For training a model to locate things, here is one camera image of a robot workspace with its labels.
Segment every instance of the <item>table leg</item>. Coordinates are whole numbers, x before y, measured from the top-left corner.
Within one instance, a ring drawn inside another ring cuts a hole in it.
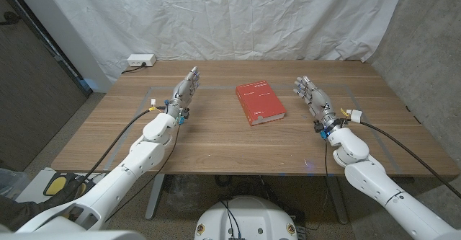
[[[157,174],[153,180],[151,196],[149,197],[149,204],[146,209],[146,219],[150,220],[156,213],[157,205],[161,196],[161,188],[164,185],[165,174]]]
[[[336,218],[338,222],[345,225],[349,222],[347,218],[346,206],[344,205],[343,195],[339,189],[338,179],[336,177],[327,177],[326,183],[330,191],[331,201],[336,211]]]

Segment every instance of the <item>white plastic cover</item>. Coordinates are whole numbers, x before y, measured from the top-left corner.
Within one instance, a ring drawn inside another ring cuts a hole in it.
[[[398,0],[55,0],[113,82],[159,60],[367,60]]]

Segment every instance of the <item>blue connector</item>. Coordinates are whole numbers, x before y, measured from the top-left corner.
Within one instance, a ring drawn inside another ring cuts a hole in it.
[[[323,139],[326,139],[326,134],[325,134],[325,131],[324,131],[324,130],[320,131],[320,136],[321,136]]]

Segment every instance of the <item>power strip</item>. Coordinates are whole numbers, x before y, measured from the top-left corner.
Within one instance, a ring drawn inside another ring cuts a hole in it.
[[[127,59],[128,64],[132,67],[139,67],[141,64],[146,63],[146,67],[151,67],[157,61],[156,56],[152,53],[149,54],[132,54]]]

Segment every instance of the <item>yellow object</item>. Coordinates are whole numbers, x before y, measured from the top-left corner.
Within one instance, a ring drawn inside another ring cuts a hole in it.
[[[58,193],[66,185],[66,178],[64,176],[56,178],[46,190],[46,195],[54,195]]]
[[[85,190],[86,190],[86,184],[83,183],[82,185],[80,185],[79,190],[77,191],[76,197],[81,197],[84,194]]]
[[[149,111],[158,110],[158,111],[161,113],[161,111],[160,111],[158,108],[156,108],[156,107],[149,107],[148,109],[149,109]]]
[[[343,110],[343,108],[341,108],[341,112],[342,112],[346,117],[349,116],[349,114],[347,114],[347,113]]]

